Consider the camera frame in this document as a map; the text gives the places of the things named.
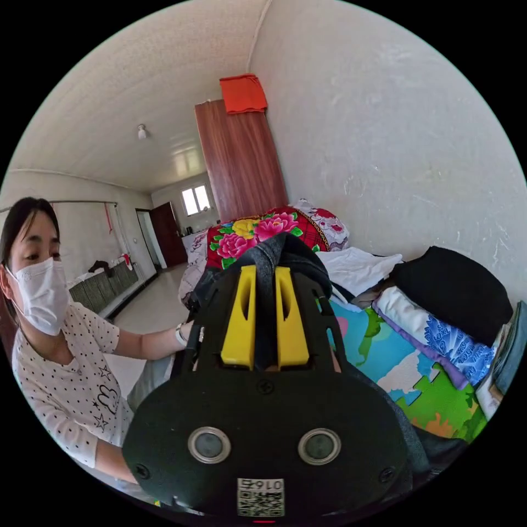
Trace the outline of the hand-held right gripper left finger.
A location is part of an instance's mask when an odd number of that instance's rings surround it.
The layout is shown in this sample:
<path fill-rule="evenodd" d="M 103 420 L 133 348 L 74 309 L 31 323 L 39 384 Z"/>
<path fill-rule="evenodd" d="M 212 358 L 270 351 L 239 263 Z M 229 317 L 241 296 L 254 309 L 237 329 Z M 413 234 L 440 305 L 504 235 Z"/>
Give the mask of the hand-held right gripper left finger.
<path fill-rule="evenodd" d="M 256 333 L 256 266 L 240 269 L 221 360 L 225 366 L 254 368 Z"/>

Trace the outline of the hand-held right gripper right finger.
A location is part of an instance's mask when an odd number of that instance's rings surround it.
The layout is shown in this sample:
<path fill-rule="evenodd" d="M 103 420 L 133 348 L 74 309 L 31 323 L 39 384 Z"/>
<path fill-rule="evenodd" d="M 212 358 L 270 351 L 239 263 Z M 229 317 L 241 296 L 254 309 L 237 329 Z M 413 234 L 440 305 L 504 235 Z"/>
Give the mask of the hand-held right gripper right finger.
<path fill-rule="evenodd" d="M 274 278 L 278 368 L 303 367 L 310 354 L 290 268 L 277 267 Z"/>

